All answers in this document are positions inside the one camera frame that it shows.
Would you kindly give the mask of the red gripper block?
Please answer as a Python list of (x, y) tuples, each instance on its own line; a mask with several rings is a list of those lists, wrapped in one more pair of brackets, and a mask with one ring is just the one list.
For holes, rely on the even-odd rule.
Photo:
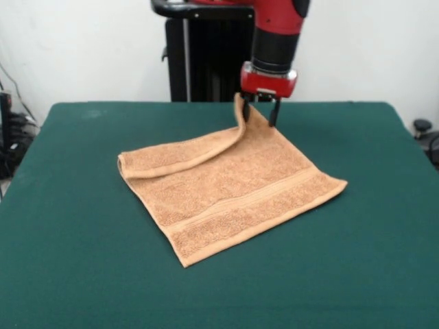
[[(264, 94), (276, 97), (274, 108), (270, 113), (269, 126), (275, 127), (281, 108), (281, 98), (291, 97), (298, 74), (291, 69), (286, 74), (275, 75), (256, 70), (250, 61), (245, 61), (240, 73), (241, 89), (252, 95)], [(243, 100), (242, 115), (247, 122), (250, 116), (250, 98), (241, 94)]]

